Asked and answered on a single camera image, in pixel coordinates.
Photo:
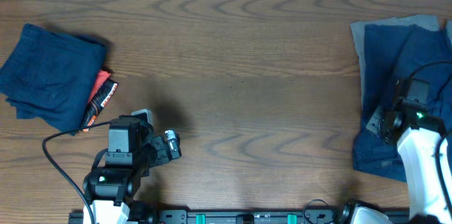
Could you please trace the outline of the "dark blue denim shorts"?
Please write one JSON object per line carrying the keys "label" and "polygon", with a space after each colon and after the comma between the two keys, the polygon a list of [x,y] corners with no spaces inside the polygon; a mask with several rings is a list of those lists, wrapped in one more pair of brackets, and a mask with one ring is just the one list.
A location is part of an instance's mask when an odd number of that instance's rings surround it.
{"label": "dark blue denim shorts", "polygon": [[373,136],[365,126],[374,110],[392,106],[399,78],[413,74],[430,83],[429,113],[451,128],[451,26],[430,31],[417,25],[365,26],[366,61],[361,130],[353,148],[353,168],[357,171],[406,180],[402,160],[395,146]]}

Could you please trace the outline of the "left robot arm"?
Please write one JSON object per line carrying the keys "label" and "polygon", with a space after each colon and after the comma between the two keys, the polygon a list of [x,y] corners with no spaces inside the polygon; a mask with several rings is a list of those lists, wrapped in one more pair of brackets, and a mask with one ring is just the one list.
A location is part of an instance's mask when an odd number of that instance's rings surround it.
{"label": "left robot arm", "polygon": [[113,119],[108,148],[98,154],[83,182],[88,202],[83,222],[157,223],[156,211],[133,198],[151,168],[181,156],[179,134],[170,129],[155,136],[144,114]]}

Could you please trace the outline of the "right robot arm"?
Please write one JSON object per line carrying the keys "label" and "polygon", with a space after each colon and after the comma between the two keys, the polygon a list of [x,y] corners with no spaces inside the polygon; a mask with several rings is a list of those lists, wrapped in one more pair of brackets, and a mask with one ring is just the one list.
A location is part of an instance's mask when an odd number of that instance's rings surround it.
{"label": "right robot arm", "polygon": [[352,149],[356,170],[406,182],[409,223],[451,222],[451,169],[444,120],[430,114],[430,84],[400,78],[388,107],[377,107]]}

